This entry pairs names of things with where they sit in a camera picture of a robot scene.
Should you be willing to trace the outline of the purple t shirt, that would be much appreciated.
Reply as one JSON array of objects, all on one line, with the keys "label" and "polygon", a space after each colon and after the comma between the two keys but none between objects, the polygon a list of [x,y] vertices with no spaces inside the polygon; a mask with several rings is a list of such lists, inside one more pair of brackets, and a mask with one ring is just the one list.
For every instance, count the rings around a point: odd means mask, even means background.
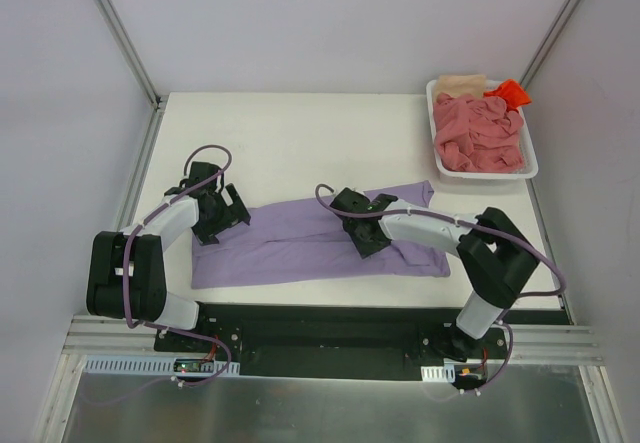
[{"label": "purple t shirt", "polygon": [[223,231],[219,242],[192,244],[194,289],[261,286],[310,280],[392,275],[446,278],[444,252],[394,241],[365,259],[342,222],[313,198],[250,210],[248,225]]}]

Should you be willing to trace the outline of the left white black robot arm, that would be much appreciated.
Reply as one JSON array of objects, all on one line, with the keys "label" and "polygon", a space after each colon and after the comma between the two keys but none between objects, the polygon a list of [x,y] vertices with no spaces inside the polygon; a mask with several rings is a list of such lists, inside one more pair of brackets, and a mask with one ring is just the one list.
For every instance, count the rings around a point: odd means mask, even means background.
[{"label": "left white black robot arm", "polygon": [[198,302],[168,290],[164,253],[190,231],[204,247],[251,216],[223,169],[207,162],[191,164],[186,178],[167,190],[145,219],[120,232],[102,231],[92,245],[86,293],[90,314],[177,328],[176,338],[188,351],[204,350],[210,326],[199,318]]}]

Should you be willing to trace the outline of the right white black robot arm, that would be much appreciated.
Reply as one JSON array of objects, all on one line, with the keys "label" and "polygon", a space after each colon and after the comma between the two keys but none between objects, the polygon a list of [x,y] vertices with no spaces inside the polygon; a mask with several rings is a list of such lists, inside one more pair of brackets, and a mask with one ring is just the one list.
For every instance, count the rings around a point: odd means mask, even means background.
[{"label": "right white black robot arm", "polygon": [[327,206],[342,221],[357,252],[368,258],[393,242],[414,243],[461,261],[472,292],[451,326],[429,338],[439,355],[464,362],[481,351],[486,333],[514,305],[539,265],[528,241],[497,208],[470,221],[430,211],[397,196],[373,199],[349,188]]}]

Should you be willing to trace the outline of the pink t shirt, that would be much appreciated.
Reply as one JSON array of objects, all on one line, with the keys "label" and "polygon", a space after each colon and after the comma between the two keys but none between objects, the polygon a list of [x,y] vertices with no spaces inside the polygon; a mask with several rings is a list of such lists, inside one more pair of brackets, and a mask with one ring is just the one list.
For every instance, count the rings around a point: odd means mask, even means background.
[{"label": "pink t shirt", "polygon": [[525,166],[520,149],[524,118],[502,98],[440,93],[433,116],[434,145],[446,169],[508,174]]}]

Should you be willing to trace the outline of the beige t shirt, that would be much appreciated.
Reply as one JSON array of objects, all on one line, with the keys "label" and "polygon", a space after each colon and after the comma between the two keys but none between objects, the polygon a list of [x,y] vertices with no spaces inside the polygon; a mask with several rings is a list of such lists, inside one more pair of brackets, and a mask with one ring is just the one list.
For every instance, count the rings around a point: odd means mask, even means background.
[{"label": "beige t shirt", "polygon": [[432,95],[437,98],[439,94],[445,93],[456,98],[468,94],[481,98],[486,85],[487,77],[484,74],[441,75],[436,80]]}]

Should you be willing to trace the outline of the white plastic basket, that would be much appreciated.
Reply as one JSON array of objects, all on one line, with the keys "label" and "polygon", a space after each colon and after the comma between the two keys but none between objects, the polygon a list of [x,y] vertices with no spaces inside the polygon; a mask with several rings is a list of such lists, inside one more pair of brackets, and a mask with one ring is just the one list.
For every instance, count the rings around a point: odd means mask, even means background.
[{"label": "white plastic basket", "polygon": [[[426,84],[425,93],[428,108],[428,121],[430,125],[430,134],[432,143],[435,143],[437,133],[435,118],[433,114],[434,108],[434,90],[437,80],[433,79]],[[519,113],[523,119],[524,125],[520,130],[519,148],[523,157],[524,166],[512,173],[478,173],[478,172],[454,172],[447,169],[440,158],[437,150],[434,150],[434,161],[436,168],[442,180],[451,181],[473,181],[474,183],[489,182],[490,184],[501,184],[507,181],[529,180],[535,177],[539,171],[539,165],[535,154],[534,146],[530,136],[529,128],[522,109]]]}]

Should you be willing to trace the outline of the orange t shirt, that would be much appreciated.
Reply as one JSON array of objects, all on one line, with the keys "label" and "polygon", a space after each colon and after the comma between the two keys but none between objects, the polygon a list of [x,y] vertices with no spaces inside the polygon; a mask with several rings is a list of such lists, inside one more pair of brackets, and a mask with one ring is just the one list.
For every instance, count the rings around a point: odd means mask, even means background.
[{"label": "orange t shirt", "polygon": [[496,89],[485,91],[484,97],[499,97],[503,99],[509,110],[517,111],[520,107],[532,103],[532,99],[524,88],[513,79],[503,81]]}]

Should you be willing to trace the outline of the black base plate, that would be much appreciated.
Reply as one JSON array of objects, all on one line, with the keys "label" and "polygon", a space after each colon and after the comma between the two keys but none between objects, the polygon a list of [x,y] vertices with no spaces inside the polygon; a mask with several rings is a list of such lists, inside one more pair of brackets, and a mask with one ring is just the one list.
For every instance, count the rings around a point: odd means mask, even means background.
[{"label": "black base plate", "polygon": [[193,337],[156,335],[159,353],[225,349],[243,376],[417,381],[440,365],[454,309],[204,304]]}]

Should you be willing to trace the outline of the front aluminium frame rail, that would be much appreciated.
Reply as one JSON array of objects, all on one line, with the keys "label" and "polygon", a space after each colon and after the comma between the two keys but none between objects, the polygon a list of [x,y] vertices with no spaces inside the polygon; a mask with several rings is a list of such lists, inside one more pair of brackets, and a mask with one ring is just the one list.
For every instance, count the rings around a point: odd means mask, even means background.
[{"label": "front aluminium frame rail", "polygon": [[[588,326],[511,326],[516,364],[603,366],[604,353]],[[156,332],[143,327],[130,329],[121,320],[79,315],[73,318],[63,352],[80,355],[156,356]]]}]

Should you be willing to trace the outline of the left aluminium frame post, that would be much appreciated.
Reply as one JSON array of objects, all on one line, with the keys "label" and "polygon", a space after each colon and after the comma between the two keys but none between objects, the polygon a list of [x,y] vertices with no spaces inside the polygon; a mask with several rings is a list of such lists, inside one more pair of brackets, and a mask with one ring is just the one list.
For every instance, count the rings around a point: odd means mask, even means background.
[{"label": "left aluminium frame post", "polygon": [[116,46],[127,63],[137,84],[150,105],[157,109],[163,102],[162,96],[153,84],[142,59],[131,40],[124,23],[112,0],[94,0]]}]

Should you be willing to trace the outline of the aluminium frame post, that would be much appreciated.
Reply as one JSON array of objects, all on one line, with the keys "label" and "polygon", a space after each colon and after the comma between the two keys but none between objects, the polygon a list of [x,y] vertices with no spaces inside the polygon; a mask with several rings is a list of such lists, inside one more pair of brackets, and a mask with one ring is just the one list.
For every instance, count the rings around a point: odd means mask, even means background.
[{"label": "aluminium frame post", "polygon": [[150,105],[157,109],[163,102],[162,96],[153,84],[142,59],[131,40],[124,23],[112,0],[94,0],[116,46],[127,63],[137,84]]},{"label": "aluminium frame post", "polygon": [[564,0],[526,66],[519,83],[528,90],[584,0]]}]

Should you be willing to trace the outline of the right aluminium frame post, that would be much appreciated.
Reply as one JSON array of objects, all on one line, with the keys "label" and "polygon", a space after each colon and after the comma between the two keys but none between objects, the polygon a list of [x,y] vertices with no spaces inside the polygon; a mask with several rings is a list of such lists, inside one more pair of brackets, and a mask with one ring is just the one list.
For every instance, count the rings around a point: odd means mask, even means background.
[{"label": "right aluminium frame post", "polygon": [[528,90],[584,0],[564,0],[526,66],[519,83]]}]

